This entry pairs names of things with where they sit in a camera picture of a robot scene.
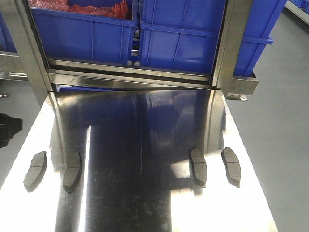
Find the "blue storage bin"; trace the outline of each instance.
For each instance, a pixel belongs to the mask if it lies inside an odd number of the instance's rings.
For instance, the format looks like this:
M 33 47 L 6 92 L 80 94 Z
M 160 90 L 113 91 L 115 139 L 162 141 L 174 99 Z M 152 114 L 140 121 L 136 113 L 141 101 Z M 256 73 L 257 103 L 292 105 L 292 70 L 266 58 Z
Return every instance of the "blue storage bin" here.
M 305 0 L 289 0 L 291 3 L 293 3 L 298 8 L 304 8 L 306 1 Z
M 140 23 L 142 66 L 211 73 L 218 34 Z M 272 38 L 244 37 L 234 75 L 249 76 Z
M 121 0 L 70 0 L 70 5 L 113 6 Z M 31 8 L 47 56 L 127 64 L 131 56 L 138 2 L 128 0 L 132 20 Z M 0 44 L 15 52 L 3 18 Z
M 245 36 L 268 38 L 287 0 L 254 0 Z M 146 23 L 218 32 L 225 0 L 144 0 Z
M 13 40 L 4 18 L 0 12 L 0 50 L 5 52 L 16 52 Z
M 307 14 L 309 14 L 309 0 L 306 0 L 305 12 L 306 12 Z

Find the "floor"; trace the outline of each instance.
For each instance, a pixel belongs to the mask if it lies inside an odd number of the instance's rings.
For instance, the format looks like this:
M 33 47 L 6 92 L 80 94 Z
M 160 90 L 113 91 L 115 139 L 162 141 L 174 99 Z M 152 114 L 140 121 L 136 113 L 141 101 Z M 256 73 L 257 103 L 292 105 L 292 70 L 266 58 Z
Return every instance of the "floor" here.
M 309 26 L 284 10 L 254 72 L 249 101 L 228 101 L 280 232 L 309 228 Z M 23 119 L 23 130 L 0 149 L 0 187 L 39 106 L 27 82 L 0 81 L 0 112 Z

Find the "black object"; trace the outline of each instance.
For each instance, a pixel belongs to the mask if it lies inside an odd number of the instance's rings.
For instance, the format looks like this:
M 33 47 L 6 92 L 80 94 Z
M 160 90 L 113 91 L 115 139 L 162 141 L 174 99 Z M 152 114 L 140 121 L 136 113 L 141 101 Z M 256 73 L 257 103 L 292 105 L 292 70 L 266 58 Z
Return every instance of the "black object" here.
M 221 156 L 225 165 L 228 182 L 236 187 L 240 187 L 241 167 L 236 154 L 230 147 L 226 147 L 222 150 Z
M 78 184 L 82 173 L 82 161 L 78 152 L 70 153 L 67 168 L 63 176 L 62 187 L 67 193 L 72 193 Z
M 47 167 L 46 151 L 35 154 L 24 179 L 27 192 L 33 192 L 42 181 Z
M 207 166 L 204 155 L 197 148 L 194 148 L 190 152 L 190 158 L 195 183 L 200 187 L 205 188 L 207 180 Z
M 9 140 L 23 128 L 23 120 L 0 113 L 0 148 L 7 146 Z

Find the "red material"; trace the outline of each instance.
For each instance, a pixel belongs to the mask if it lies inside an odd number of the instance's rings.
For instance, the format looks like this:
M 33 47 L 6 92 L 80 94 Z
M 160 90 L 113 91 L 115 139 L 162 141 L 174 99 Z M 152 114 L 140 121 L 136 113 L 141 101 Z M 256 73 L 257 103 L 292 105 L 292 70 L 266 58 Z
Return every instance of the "red material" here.
M 28 0 L 32 7 L 40 7 L 52 10 L 77 12 L 87 15 L 105 16 L 111 18 L 128 19 L 129 8 L 126 0 L 114 5 L 113 7 L 82 7 L 79 5 L 69 6 L 69 0 Z
M 55 2 L 63 5 L 69 5 L 69 0 L 41 0 L 45 2 Z
M 70 6 L 56 3 L 56 2 L 46 2 L 41 0 L 29 0 L 29 5 L 32 7 L 40 7 L 51 10 L 68 11 Z

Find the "metal frame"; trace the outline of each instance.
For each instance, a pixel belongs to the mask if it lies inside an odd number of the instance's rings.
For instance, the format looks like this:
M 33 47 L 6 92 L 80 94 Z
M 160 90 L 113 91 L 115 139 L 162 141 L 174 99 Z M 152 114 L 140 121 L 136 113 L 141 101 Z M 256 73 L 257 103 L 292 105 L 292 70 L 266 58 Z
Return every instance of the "metal frame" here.
M 100 62 L 47 60 L 27 0 L 3 0 L 0 10 L 18 54 L 0 52 L 1 69 L 9 72 L 8 79 L 28 77 L 40 105 L 54 84 L 133 90 L 221 89 L 225 97 L 229 93 L 253 94 L 256 78 L 233 77 L 252 1 L 226 0 L 213 73 L 207 76 Z
M 48 62 L 36 30 L 27 0 L 0 1 L 2 15 L 9 28 L 21 63 L 40 106 L 52 91 L 46 68 Z
M 309 25 L 309 14 L 307 14 L 302 9 L 295 6 L 290 1 L 286 2 L 285 7 L 289 9 L 292 13 L 294 13 L 297 17 L 299 17 L 301 20 L 303 20 L 306 24 Z
M 230 90 L 239 50 L 253 0 L 227 0 L 222 19 L 211 85 L 226 97 Z

